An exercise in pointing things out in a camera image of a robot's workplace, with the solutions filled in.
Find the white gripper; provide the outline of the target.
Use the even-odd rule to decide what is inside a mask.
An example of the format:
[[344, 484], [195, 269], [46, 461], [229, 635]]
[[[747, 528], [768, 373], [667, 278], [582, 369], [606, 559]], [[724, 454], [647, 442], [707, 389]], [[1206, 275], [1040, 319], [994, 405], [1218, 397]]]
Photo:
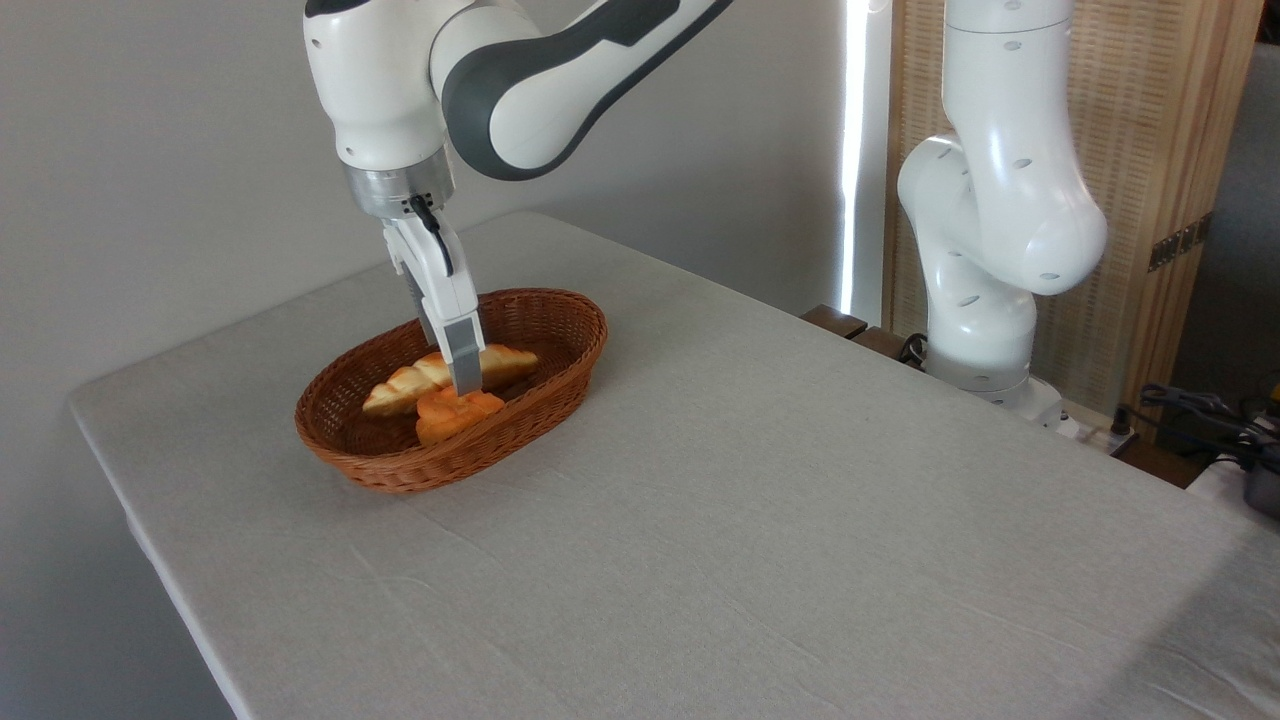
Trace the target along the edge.
[[439, 346], [434, 325], [443, 325], [440, 350], [461, 397], [480, 391], [484, 382], [477, 292], [457, 233], [442, 214], [431, 218], [433, 223], [415, 214], [383, 219], [383, 234], [429, 346]]

